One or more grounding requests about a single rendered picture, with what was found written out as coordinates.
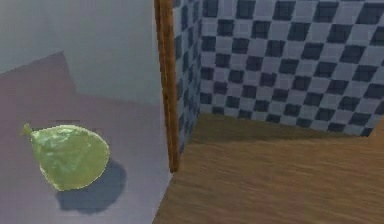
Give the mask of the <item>green tied garbage bag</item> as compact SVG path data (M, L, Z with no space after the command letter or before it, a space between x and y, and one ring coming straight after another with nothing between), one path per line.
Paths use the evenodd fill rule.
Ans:
M26 123L22 133L30 138L41 173L58 191L89 186L104 173L110 158L104 139L76 125L33 130Z

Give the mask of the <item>brown wooden door frame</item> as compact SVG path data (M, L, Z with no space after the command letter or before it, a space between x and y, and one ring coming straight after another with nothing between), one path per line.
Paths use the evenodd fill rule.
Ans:
M177 82L173 31L173 1L154 0L169 170L179 169Z

